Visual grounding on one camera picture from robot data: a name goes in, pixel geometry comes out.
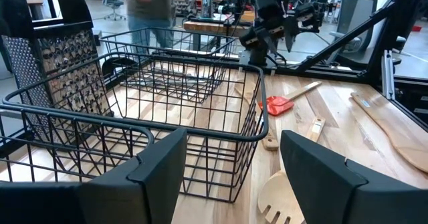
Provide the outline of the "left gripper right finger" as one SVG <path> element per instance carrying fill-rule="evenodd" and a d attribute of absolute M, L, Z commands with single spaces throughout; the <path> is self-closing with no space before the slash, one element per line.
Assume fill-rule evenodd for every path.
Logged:
<path fill-rule="evenodd" d="M 283 130 L 285 171 L 307 223 L 427 224 L 427 190 Z"/>

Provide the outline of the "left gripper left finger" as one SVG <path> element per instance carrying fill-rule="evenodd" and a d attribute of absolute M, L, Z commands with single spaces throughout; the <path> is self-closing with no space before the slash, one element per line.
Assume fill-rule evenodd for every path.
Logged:
<path fill-rule="evenodd" d="M 186 135 L 179 128 L 85 183 L 3 183 L 1 222 L 170 223 L 183 181 Z"/>

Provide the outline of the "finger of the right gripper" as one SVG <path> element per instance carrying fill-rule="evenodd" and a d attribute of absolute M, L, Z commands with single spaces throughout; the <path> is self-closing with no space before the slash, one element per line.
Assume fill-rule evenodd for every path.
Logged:
<path fill-rule="evenodd" d="M 295 17 L 289 16 L 285 18 L 284 33 L 287 50 L 291 52 L 294 39 L 299 34 L 298 21 Z"/>
<path fill-rule="evenodd" d="M 264 42 L 265 45 L 267 46 L 267 48 L 272 53 L 277 53 L 276 45 L 274 44 L 274 41 L 272 40 L 272 37 L 271 37 L 271 35 L 270 35 L 270 33 L 269 33 L 268 30 L 262 29 L 259 32 L 259 41 L 260 42 Z"/>

